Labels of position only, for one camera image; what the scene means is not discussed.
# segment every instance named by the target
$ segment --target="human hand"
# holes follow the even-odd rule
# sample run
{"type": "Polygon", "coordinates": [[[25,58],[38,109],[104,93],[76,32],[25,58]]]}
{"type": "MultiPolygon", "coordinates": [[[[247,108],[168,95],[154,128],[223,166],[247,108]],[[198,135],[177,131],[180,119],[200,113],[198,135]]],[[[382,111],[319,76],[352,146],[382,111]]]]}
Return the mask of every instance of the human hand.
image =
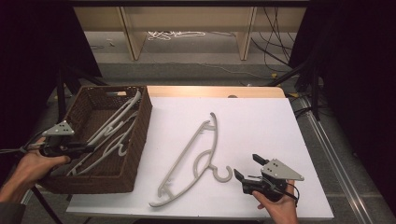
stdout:
{"type": "Polygon", "coordinates": [[[67,156],[44,157],[38,149],[29,150],[0,191],[0,202],[19,203],[37,180],[43,178],[53,167],[70,162],[67,156]]]}
{"type": "MultiPolygon", "coordinates": [[[[289,184],[286,188],[286,192],[294,195],[294,180],[289,180],[288,183],[289,184]]],[[[294,199],[291,197],[284,195],[279,201],[274,203],[258,191],[253,191],[252,195],[257,199],[257,201],[260,202],[257,208],[267,209],[268,213],[276,224],[298,223],[296,204],[294,199]]]]}

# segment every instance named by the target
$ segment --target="brown woven basket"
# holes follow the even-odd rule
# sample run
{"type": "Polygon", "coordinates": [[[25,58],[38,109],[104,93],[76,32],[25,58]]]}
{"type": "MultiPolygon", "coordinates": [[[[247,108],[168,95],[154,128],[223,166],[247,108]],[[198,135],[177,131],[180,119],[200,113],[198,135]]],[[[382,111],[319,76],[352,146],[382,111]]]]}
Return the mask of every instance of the brown woven basket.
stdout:
{"type": "MultiPolygon", "coordinates": [[[[124,145],[127,154],[119,156],[117,151],[112,152],[100,164],[91,169],[87,174],[66,174],[82,160],[70,163],[61,175],[46,177],[39,184],[53,193],[61,194],[100,194],[131,192],[134,189],[134,180],[144,145],[146,143],[151,115],[152,104],[146,87],[82,87],[78,92],[76,101],[68,110],[65,120],[75,131],[73,141],[86,142],[88,139],[113,115],[126,101],[134,97],[136,92],[142,93],[142,98],[131,111],[124,116],[129,117],[136,110],[137,117],[129,137],[126,137],[124,145]]],[[[84,169],[103,154],[103,151],[117,136],[132,124],[124,125],[105,144],[103,144],[92,156],[78,169],[84,169]]]]}

